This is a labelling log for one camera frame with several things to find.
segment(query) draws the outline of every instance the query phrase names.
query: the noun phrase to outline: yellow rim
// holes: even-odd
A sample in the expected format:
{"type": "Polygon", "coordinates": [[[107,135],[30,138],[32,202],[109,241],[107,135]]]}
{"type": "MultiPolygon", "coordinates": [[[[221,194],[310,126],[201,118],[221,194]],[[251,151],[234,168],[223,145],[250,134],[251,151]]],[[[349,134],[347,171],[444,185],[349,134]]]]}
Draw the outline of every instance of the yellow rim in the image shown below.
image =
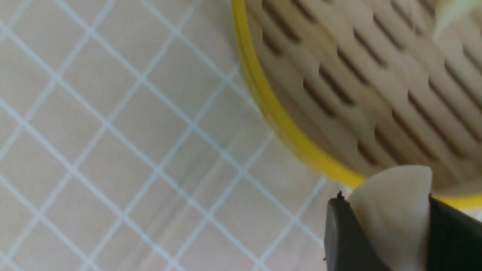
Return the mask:
{"type": "MultiPolygon", "coordinates": [[[[314,144],[299,129],[273,93],[254,50],[245,0],[233,0],[232,12],[246,84],[271,128],[309,167],[335,181],[357,188],[365,181],[365,177],[346,168],[314,144]]],[[[460,209],[482,206],[481,194],[458,197],[436,196],[436,198],[460,209]]]]}

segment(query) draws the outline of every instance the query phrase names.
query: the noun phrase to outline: white grid lines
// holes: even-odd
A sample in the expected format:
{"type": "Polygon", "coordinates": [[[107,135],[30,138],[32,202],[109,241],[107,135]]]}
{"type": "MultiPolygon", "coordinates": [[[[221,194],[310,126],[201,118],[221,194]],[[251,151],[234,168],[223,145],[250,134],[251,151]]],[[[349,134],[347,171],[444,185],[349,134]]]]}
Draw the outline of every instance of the white grid lines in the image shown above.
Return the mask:
{"type": "Polygon", "coordinates": [[[245,98],[245,100],[254,108],[255,106],[253,100],[246,95],[243,91],[240,91],[238,86],[236,86],[233,81],[232,77],[236,72],[239,70],[239,66],[233,69],[228,75],[224,74],[213,62],[212,60],[207,57],[193,42],[191,42],[182,32],[182,27],[188,22],[191,15],[195,12],[199,5],[201,5],[202,0],[196,1],[188,10],[187,15],[183,18],[181,24],[178,27],[175,27],[171,22],[163,17],[163,15],[158,12],[150,3],[147,1],[141,0],[141,2],[148,7],[157,18],[159,18],[165,25],[167,25],[172,34],[161,48],[161,50],[156,54],[156,56],[151,60],[148,67],[144,72],[139,72],[135,69],[124,57],[121,56],[119,52],[117,52],[103,37],[101,37],[97,32],[96,28],[102,23],[105,17],[108,15],[109,11],[113,8],[115,4],[115,0],[109,1],[105,7],[102,9],[101,13],[97,16],[92,26],[85,23],[72,8],[66,4],[63,0],[56,0],[55,1],[63,10],[65,10],[72,19],[74,19],[81,27],[84,28],[85,34],[79,41],[79,43],[74,47],[70,55],[64,60],[60,69],[58,71],[53,70],[50,68],[40,57],[38,57],[35,52],[33,52],[20,38],[17,37],[15,33],[12,31],[12,26],[18,21],[21,17],[23,10],[28,7],[29,1],[24,1],[23,5],[21,6],[21,12],[18,12],[16,16],[13,16],[12,21],[7,25],[0,23],[0,28],[3,30],[2,38],[4,39],[6,36],[9,36],[20,48],[22,48],[35,62],[37,62],[42,68],[44,68],[49,75],[52,77],[47,88],[42,92],[36,103],[32,106],[25,117],[20,116],[13,108],[11,108],[3,99],[0,98],[0,107],[5,109],[14,119],[18,121],[20,124],[12,133],[12,135],[7,140],[7,143],[3,146],[0,150],[0,159],[5,155],[8,151],[9,147],[13,144],[16,140],[18,135],[21,133],[22,129],[27,130],[31,135],[33,135],[55,158],[57,158],[62,165],[64,165],[68,169],[68,173],[65,177],[59,182],[57,187],[54,189],[48,200],[44,203],[44,205],[39,209],[33,206],[28,199],[26,199],[23,195],[20,194],[19,191],[13,187],[8,180],[4,179],[0,176],[0,182],[5,185],[9,191],[14,194],[24,205],[26,205],[34,214],[35,218],[26,226],[26,228],[22,231],[21,236],[16,241],[15,245],[12,247],[8,255],[4,255],[3,253],[0,255],[2,256],[3,262],[0,266],[0,270],[6,264],[12,266],[16,271],[21,271],[21,268],[18,267],[13,261],[12,256],[15,254],[16,250],[21,246],[22,242],[27,238],[31,230],[37,224],[38,221],[42,221],[48,228],[50,228],[59,238],[66,243],[83,261],[84,265],[81,267],[81,271],[87,270],[89,267],[94,268],[96,271],[101,271],[101,269],[96,266],[94,260],[96,257],[101,253],[104,246],[107,242],[112,238],[115,234],[117,229],[120,227],[122,223],[126,223],[130,228],[132,228],[137,234],[141,236],[141,238],[148,244],[150,247],[156,251],[158,254],[163,256],[167,259],[169,266],[166,268],[167,271],[170,271],[172,268],[177,268],[180,271],[186,271],[180,264],[178,260],[182,257],[183,253],[190,247],[192,242],[196,239],[199,232],[205,227],[207,223],[212,223],[215,225],[222,233],[224,233],[241,251],[243,251],[255,264],[258,268],[262,268],[264,270],[268,270],[267,267],[264,266],[264,262],[266,258],[269,257],[270,253],[275,249],[277,244],[281,242],[284,238],[284,235],[293,227],[294,224],[298,224],[307,234],[309,234],[318,244],[322,245],[322,240],[319,239],[308,227],[301,224],[299,221],[299,216],[304,210],[307,208],[309,203],[312,201],[313,197],[319,192],[322,188],[322,184],[319,184],[315,189],[314,193],[310,198],[306,201],[305,205],[301,208],[301,210],[296,214],[293,215],[279,200],[277,200],[267,189],[265,189],[261,183],[259,183],[256,179],[254,179],[248,172],[249,168],[252,164],[254,164],[257,159],[261,156],[265,148],[269,145],[272,141],[274,135],[273,133],[270,134],[268,138],[263,142],[263,144],[258,148],[258,150],[251,156],[248,162],[242,166],[240,165],[233,157],[231,157],[217,142],[215,142],[207,133],[201,130],[198,126],[199,121],[202,117],[206,114],[207,110],[210,108],[212,103],[216,100],[219,94],[225,89],[226,86],[231,86],[238,94],[245,98]],[[123,64],[131,73],[136,77],[136,82],[132,85],[128,93],[124,96],[122,101],[117,105],[116,109],[105,119],[99,112],[97,112],[77,91],[72,88],[67,82],[64,81],[62,78],[62,74],[65,72],[67,67],[74,61],[74,59],[78,56],[82,48],[85,46],[89,38],[92,37],[98,42],[103,45],[103,47],[119,62],[123,64]],[[214,91],[205,105],[202,107],[196,118],[191,120],[181,109],[179,109],[164,93],[154,86],[148,79],[147,76],[149,73],[155,68],[155,66],[159,63],[162,56],[167,51],[167,48],[170,46],[172,41],[176,38],[180,38],[197,56],[199,56],[218,76],[220,76],[223,81],[220,86],[214,91]],[[48,142],[43,135],[41,135],[37,130],[35,130],[29,123],[29,119],[35,114],[37,109],[43,104],[43,102],[47,99],[48,95],[54,88],[55,84],[58,83],[65,87],[65,89],[71,93],[83,106],[85,106],[101,123],[102,127],[99,129],[97,134],[93,137],[93,139],[89,142],[88,146],[83,150],[82,154],[75,160],[73,164],[71,164],[59,151],[57,151],[50,142],[48,142]],[[139,88],[141,84],[145,84],[160,100],[166,103],[169,108],[179,117],[181,117],[187,124],[188,128],[183,132],[181,137],[179,138],[178,142],[171,148],[168,154],[162,159],[160,165],[155,164],[150,158],[148,158],[145,154],[143,154],[132,142],[130,142],[122,133],[120,133],[115,127],[112,125],[112,121],[120,114],[122,109],[125,105],[130,101],[136,90],[139,88]],[[78,171],[78,166],[86,159],[88,154],[91,150],[96,146],[98,141],[102,138],[104,133],[110,130],[117,138],[119,138],[129,149],[133,150],[144,162],[146,162],[152,169],[152,175],[145,181],[143,186],[141,187],[138,194],[131,200],[128,206],[125,208],[124,211],[120,210],[103,192],[101,192],[98,188],[96,188],[90,180],[88,180],[82,173],[78,171]],[[237,170],[238,174],[231,180],[228,187],[222,192],[220,198],[210,210],[205,210],[202,206],[200,206],[192,197],[190,197],[178,184],[164,172],[164,166],[167,165],[174,155],[177,153],[179,148],[183,145],[183,143],[187,140],[187,138],[193,133],[198,133],[203,139],[205,139],[212,148],[214,148],[223,158],[225,158],[230,164],[232,164],[237,170]],[[111,226],[108,230],[107,234],[102,238],[99,242],[97,247],[91,253],[91,255],[85,255],[70,239],[68,239],[49,219],[47,219],[44,215],[44,212],[53,204],[56,200],[57,196],[62,192],[63,188],[70,180],[72,176],[75,176],[79,179],[95,196],[97,196],[105,205],[107,205],[119,218],[117,221],[111,226]],[[185,242],[185,244],[181,247],[178,254],[173,258],[167,252],[165,252],[158,244],[152,241],[143,231],[142,229],[136,225],[130,218],[129,213],[133,210],[133,208],[137,205],[140,201],[142,196],[147,193],[148,189],[152,186],[152,184],[156,181],[157,176],[161,176],[169,185],[176,189],[177,193],[179,193],[183,198],[187,200],[187,202],[197,209],[203,216],[204,220],[196,227],[194,232],[185,242]],[[216,210],[224,203],[224,201],[228,198],[231,194],[235,186],[242,178],[247,178],[252,184],[254,184],[268,199],[276,204],[290,219],[290,224],[282,231],[280,236],[275,240],[272,247],[263,255],[261,259],[258,259],[249,249],[244,247],[239,240],[236,239],[231,233],[228,232],[226,228],[224,228],[221,223],[216,221],[213,217],[216,210]]]}

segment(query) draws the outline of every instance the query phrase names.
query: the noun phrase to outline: dumpling dough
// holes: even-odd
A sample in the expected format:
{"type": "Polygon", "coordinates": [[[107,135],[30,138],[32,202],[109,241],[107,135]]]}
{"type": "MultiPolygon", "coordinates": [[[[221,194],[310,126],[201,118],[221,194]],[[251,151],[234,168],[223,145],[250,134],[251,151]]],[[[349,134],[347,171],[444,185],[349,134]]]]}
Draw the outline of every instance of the dumpling dough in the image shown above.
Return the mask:
{"type": "Polygon", "coordinates": [[[430,224],[432,171],[399,166],[354,190],[348,201],[380,259],[393,271],[423,271],[430,224]]]}

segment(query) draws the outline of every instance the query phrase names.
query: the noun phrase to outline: black tongs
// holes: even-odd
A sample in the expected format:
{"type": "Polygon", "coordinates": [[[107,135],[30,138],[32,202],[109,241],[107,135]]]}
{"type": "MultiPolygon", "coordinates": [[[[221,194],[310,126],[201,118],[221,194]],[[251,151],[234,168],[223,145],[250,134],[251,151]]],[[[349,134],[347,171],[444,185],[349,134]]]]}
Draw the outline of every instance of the black tongs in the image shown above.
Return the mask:
{"type": "MultiPolygon", "coordinates": [[[[341,192],[328,201],[324,244],[328,271],[392,271],[341,192]]],[[[482,271],[482,223],[432,197],[426,270],[482,271]]]]}

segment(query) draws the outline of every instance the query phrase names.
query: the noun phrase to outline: bamboo steamer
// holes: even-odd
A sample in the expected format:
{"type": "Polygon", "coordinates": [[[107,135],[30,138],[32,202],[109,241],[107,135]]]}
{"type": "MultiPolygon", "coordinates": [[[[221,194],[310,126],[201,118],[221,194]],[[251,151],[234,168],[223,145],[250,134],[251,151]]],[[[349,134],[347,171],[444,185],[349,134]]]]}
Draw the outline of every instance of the bamboo steamer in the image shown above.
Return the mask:
{"type": "Polygon", "coordinates": [[[482,206],[482,13],[431,34],[424,0],[233,0],[246,81],[286,145],[353,188],[422,164],[458,208],[482,206]]]}

